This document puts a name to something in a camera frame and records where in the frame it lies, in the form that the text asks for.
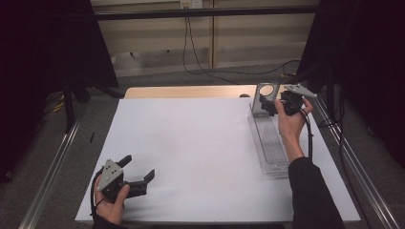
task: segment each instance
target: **white tabletop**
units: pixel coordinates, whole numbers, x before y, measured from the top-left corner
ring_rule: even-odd
[[[124,180],[141,180],[156,169],[147,195],[126,200],[124,221],[292,221],[288,179],[276,179],[261,171],[247,121],[250,101],[251,98],[120,100],[96,170],[107,158],[119,161],[127,155],[132,155],[133,161],[124,167]],[[313,161],[321,168],[342,219],[360,220],[313,117],[310,119]],[[306,128],[301,144],[306,151]],[[75,220],[93,220],[89,195],[90,188]]]

